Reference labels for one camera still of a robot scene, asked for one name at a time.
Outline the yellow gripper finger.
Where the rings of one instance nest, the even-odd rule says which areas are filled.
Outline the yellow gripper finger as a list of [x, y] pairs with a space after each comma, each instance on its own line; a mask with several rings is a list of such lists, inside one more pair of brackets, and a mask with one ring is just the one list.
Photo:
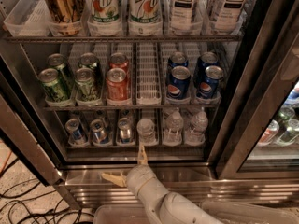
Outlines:
[[148, 157], [146, 154], [145, 147], [143, 145], [139, 146], [138, 156], [137, 156], [137, 163], [140, 165], [147, 165], [148, 164]]
[[110, 173], [102, 173], [101, 177], [104, 178], [106, 181], [109, 181], [119, 187], [126, 187], [126, 176], [123, 174], [123, 172], [120, 172], [119, 175], [113, 175]]

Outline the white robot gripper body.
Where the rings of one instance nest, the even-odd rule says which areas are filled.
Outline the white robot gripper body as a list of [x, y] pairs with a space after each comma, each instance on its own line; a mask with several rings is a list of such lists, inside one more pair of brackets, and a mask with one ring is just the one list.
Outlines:
[[148, 165], [137, 165], [126, 177], [127, 188], [146, 209], [159, 209], [168, 189]]

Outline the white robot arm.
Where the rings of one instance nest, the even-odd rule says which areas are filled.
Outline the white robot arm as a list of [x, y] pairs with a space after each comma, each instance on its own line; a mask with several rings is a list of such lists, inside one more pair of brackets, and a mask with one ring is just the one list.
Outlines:
[[150, 224], [223, 224], [184, 196], [168, 190], [149, 167], [143, 145], [138, 150], [137, 166], [127, 175], [101, 176], [128, 188], [143, 203]]

